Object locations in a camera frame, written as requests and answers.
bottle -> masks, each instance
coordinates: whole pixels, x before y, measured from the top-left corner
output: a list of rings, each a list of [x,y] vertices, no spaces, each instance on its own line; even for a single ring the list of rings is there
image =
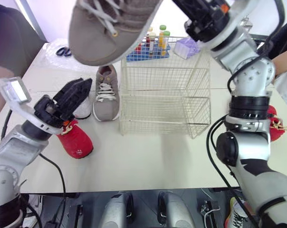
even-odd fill
[[[155,32],[150,32],[150,35],[149,35],[149,38],[150,38],[149,57],[153,56],[155,37],[156,37],[156,33]]]
[[[148,30],[148,32],[152,32],[153,31],[153,27],[149,27],[149,30]],[[149,38],[149,33],[147,33],[147,35],[146,35],[146,39],[145,39],[145,45],[146,45],[146,47],[149,47],[150,46],[150,38]]]
[[[162,56],[166,55],[166,50],[167,50],[167,45],[168,45],[168,40],[169,40],[170,32],[169,31],[164,31],[163,32],[163,41],[162,41]]]
[[[163,32],[166,30],[167,26],[165,25],[161,25],[159,27],[160,29],[160,33],[159,33],[159,38],[158,38],[158,46],[161,48],[162,47],[162,43],[163,43]]]

black cable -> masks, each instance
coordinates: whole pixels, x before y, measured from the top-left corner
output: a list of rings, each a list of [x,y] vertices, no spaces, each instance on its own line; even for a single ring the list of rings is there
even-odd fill
[[[278,12],[278,17],[279,17],[279,21],[277,24],[277,27],[275,28],[275,30],[273,30],[273,32],[267,37],[264,45],[262,46],[263,49],[263,53],[255,58],[254,60],[252,60],[251,62],[245,64],[244,66],[242,66],[237,72],[235,72],[234,74],[232,74],[232,76],[229,78],[228,82],[227,82],[227,88],[229,90],[230,93],[232,93],[230,84],[231,81],[245,68],[251,66],[252,64],[254,64],[255,62],[261,60],[262,58],[264,58],[265,56],[268,55],[268,53],[272,50],[273,48],[273,43],[272,43],[272,38],[277,34],[277,32],[279,32],[279,30],[281,29],[282,25],[284,24],[284,20],[285,20],[285,10],[284,10],[284,5],[282,3],[282,0],[275,0],[275,4],[277,6],[277,12]]]
[[[223,124],[223,120],[225,119],[226,115],[221,117],[220,119],[218,119],[212,126],[211,128],[208,130],[208,134],[207,134],[207,139],[206,139],[206,147],[207,147],[207,154],[208,157],[213,165],[213,167],[215,168],[215,170],[218,172],[218,174],[220,175],[220,177],[223,179],[223,181],[225,182],[225,184],[227,185],[229,191],[232,193],[233,197],[235,197],[235,199],[237,200],[237,202],[239,203],[239,205],[242,207],[242,209],[245,211],[245,213],[247,214],[248,218],[250,219],[250,221],[252,222],[252,224],[258,228],[258,223],[254,220],[254,218],[252,217],[252,215],[250,214],[250,212],[247,210],[247,208],[244,206],[244,204],[242,203],[242,201],[240,200],[240,198],[238,197],[238,195],[235,193],[235,191],[233,190],[233,188],[231,187],[231,185],[229,184],[229,182],[227,181],[227,179],[225,178],[225,176],[221,173],[221,171],[219,170],[219,168],[217,167],[217,165],[215,164],[211,152],[210,152],[210,148],[209,148],[209,139],[210,139],[210,135],[211,132],[215,129],[218,129],[222,124]]]
[[[35,211],[35,209],[33,209],[33,207],[29,204],[29,202],[27,202],[27,200],[25,200],[21,195],[20,195],[20,199],[30,209],[30,211],[35,215],[35,217],[38,221],[39,228],[42,228],[41,219],[40,219],[38,213]]]
[[[61,200],[61,202],[60,202],[60,204],[59,204],[59,206],[58,206],[58,208],[57,208],[57,211],[55,212],[55,214],[54,214],[54,216],[53,216],[53,218],[52,218],[52,223],[55,223],[56,222],[56,218],[57,218],[57,216],[58,216],[58,213],[59,213],[59,211],[60,211],[60,208],[61,208],[61,206],[62,206],[62,204],[63,204],[63,201],[64,201],[65,199],[62,199]]]
[[[215,146],[215,143],[214,143],[214,140],[213,140],[213,134],[216,132],[216,130],[224,123],[224,121],[222,120],[214,129],[213,131],[211,132],[211,135],[210,135],[210,138],[211,138],[211,144],[214,148],[214,150],[216,151],[216,146]]]
[[[61,171],[61,169],[59,168],[59,166],[56,163],[54,163],[52,160],[50,160],[47,157],[45,157],[43,154],[39,154],[39,156],[41,158],[43,158],[44,160],[46,160],[47,162],[49,162],[52,165],[54,165],[57,168],[57,170],[58,170],[58,172],[60,174],[60,178],[61,178],[61,181],[62,181],[62,188],[63,188],[63,209],[62,209],[61,218],[60,218],[60,221],[59,221],[59,224],[58,224],[58,228],[60,228],[62,220],[63,220],[63,217],[64,217],[64,212],[65,212],[65,209],[66,209],[66,185],[65,185],[65,182],[64,182],[64,179],[63,179],[62,171]]]
[[[7,130],[7,124],[9,123],[10,116],[11,116],[12,110],[10,109],[9,112],[7,113],[4,125],[2,127],[2,133],[1,133],[1,140],[5,137],[6,135],[6,130]]]

shoelace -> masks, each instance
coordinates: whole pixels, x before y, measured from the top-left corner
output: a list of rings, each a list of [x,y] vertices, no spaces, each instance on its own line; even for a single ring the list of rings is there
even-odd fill
[[[278,118],[276,115],[273,115],[273,117],[277,118],[278,119],[278,122],[276,123],[275,121],[272,121],[272,125],[273,126],[270,126],[270,128],[275,128],[277,130],[285,130],[287,131],[287,126],[283,126],[281,125],[281,119]]]
[[[237,228],[241,228],[243,226],[243,221],[244,217],[240,216],[237,212],[235,212],[232,224]]]
[[[104,12],[104,10],[102,9],[102,6],[99,2],[100,0],[93,0],[93,3],[96,7],[96,9],[94,9],[89,3],[86,2],[86,0],[80,0],[79,4],[86,9],[87,11],[89,11],[90,13],[93,13],[98,20],[101,22],[101,24],[103,24],[103,26],[109,30],[109,32],[112,34],[112,36],[117,36],[117,31],[115,30],[113,23],[117,23],[117,19],[112,18],[111,16],[109,16],[108,14],[106,14]],[[112,7],[114,12],[116,13],[117,16],[120,16],[119,10],[120,7],[114,2],[114,0],[104,0],[107,3],[109,3]]]
[[[103,102],[105,98],[109,99],[110,101],[116,100],[112,87],[107,83],[101,83],[99,85],[99,91],[97,92],[96,100]]]

white sneaker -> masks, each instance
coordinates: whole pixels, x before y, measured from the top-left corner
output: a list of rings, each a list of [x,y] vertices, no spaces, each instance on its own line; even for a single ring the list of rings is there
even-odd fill
[[[86,119],[91,115],[92,112],[92,102],[89,97],[87,97],[79,107],[74,111],[74,116],[76,119]]]
[[[29,195],[29,204],[40,216],[42,212],[42,196],[40,195]],[[23,220],[23,227],[33,228],[37,223],[37,218],[32,214],[31,210],[27,208],[26,216]]]
[[[225,221],[225,228],[242,228],[244,219],[248,216],[244,212],[243,208],[237,202],[235,197],[230,200],[230,214]]]

scissors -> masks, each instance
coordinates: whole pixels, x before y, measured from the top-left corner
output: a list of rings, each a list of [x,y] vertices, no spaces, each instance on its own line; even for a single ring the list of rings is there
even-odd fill
[[[71,50],[68,47],[62,47],[56,52],[57,56],[69,57],[72,55]]]

